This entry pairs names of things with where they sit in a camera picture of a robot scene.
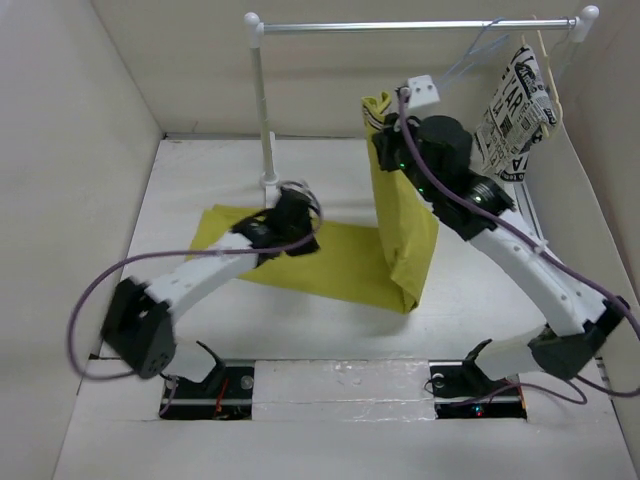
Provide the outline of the yellow trousers with striped trim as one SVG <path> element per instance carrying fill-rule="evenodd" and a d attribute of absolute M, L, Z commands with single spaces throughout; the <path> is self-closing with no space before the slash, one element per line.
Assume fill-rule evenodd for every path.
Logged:
<path fill-rule="evenodd" d="M 373 144 L 391 113 L 383 91 L 361 100 L 376 227 L 324 221 L 318 252 L 281 256 L 244 274 L 250 282 L 408 314 L 419 305 L 439 223 L 398 171 L 381 171 Z"/>

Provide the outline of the blue transparent plastic hanger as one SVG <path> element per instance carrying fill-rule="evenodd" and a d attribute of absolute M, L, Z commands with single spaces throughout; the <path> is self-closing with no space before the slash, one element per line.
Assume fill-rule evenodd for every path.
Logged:
<path fill-rule="evenodd" d="M 498 17 L 484 26 L 459 60 L 435 80 L 435 86 L 438 89 L 446 89 L 475 66 L 482 65 L 492 59 L 509 39 L 509 35 L 500 35 L 483 44 L 481 44 L 481 39 L 493 26 L 504 21 L 504 17 Z"/>

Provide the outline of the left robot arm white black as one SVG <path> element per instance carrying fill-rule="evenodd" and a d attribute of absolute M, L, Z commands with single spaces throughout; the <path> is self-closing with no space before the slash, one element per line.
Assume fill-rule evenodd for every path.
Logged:
<path fill-rule="evenodd" d="M 187 381 L 201 396 L 222 387 L 222 359 L 203 343 L 177 339 L 175 326 L 192 307 L 227 282 L 286 254 L 318 251 L 314 221 L 322 218 L 315 195 L 303 182 L 285 181 L 276 203 L 241 219 L 211 247 L 153 280 L 129 277 L 116 287 L 101 337 L 141 379 Z"/>

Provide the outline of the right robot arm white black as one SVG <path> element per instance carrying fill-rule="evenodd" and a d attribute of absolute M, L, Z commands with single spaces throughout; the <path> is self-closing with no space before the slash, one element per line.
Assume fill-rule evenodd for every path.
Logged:
<path fill-rule="evenodd" d="M 544 316 L 541 327 L 471 350 L 458 370 L 465 387 L 483 395 L 533 371 L 578 379 L 629 316 L 624 299 L 564 265 L 529 231 L 511 196 L 471 170 L 472 138 L 457 120 L 387 114 L 372 143 L 380 169 L 403 175 L 439 222 L 497 264 Z"/>

